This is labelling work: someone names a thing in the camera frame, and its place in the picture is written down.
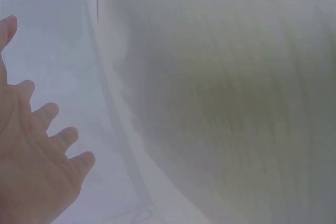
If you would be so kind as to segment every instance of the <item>hand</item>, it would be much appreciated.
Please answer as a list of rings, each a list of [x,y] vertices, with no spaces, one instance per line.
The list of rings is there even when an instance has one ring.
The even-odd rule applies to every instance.
[[[14,16],[0,21],[0,52],[17,29]],[[65,151],[78,138],[69,127],[49,137],[58,114],[48,103],[31,112],[32,81],[7,84],[0,61],[0,223],[49,224],[78,197],[95,163],[91,152],[68,159]]]

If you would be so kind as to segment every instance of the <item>white surface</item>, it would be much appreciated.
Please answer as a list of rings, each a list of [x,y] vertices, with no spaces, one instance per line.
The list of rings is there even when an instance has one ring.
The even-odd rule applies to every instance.
[[[336,223],[335,0],[99,7],[110,90],[167,223]]]
[[[97,158],[81,195],[55,223],[100,223],[136,209],[140,202],[113,139],[99,82],[86,1],[4,0],[0,10],[1,18],[18,18],[17,34],[3,53],[9,82],[35,82],[32,109],[59,104],[48,133],[78,128],[80,139],[68,156],[91,150]]]

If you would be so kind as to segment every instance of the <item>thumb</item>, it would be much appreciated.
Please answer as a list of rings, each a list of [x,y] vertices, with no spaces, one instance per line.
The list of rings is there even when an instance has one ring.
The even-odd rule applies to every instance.
[[[17,19],[15,16],[9,16],[0,20],[0,52],[14,37],[17,30]]]

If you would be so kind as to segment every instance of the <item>finger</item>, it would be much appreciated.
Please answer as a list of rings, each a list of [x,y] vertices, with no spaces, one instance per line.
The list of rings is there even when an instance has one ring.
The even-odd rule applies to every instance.
[[[0,52],[12,40],[17,30],[17,19],[9,16],[0,20]]]
[[[64,153],[75,141],[77,141],[77,139],[78,131],[74,127],[66,128],[50,138],[50,140]]]
[[[84,152],[76,157],[73,157],[70,161],[78,171],[81,179],[84,180],[89,171],[95,165],[96,158],[92,152]]]
[[[30,101],[35,91],[35,84],[33,81],[25,80],[16,85],[16,88],[23,92],[24,97],[27,101]]]
[[[43,130],[47,130],[58,114],[58,105],[55,103],[47,103],[40,109],[33,112],[33,118],[36,123],[41,125]]]

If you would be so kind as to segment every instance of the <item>translucent plastic sheet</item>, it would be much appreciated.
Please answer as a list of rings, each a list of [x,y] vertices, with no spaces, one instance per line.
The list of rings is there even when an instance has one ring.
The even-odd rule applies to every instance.
[[[33,110],[59,104],[49,135],[75,126],[80,140],[67,155],[90,150],[97,158],[79,198],[55,224],[152,223],[154,208],[104,90],[86,0],[0,1],[1,18],[18,18],[18,32],[3,52],[9,83],[33,80]]]

